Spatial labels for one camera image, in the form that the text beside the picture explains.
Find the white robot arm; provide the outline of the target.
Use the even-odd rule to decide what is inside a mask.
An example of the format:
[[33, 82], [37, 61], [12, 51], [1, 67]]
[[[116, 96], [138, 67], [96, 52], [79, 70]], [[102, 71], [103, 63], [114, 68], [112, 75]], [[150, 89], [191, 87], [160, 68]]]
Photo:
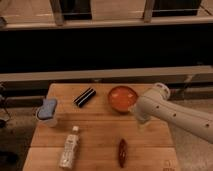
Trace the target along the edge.
[[138, 97], [129, 111], [139, 123], [144, 124], [154, 116], [213, 144], [213, 114], [172, 103], [170, 95], [165, 84], [155, 83]]

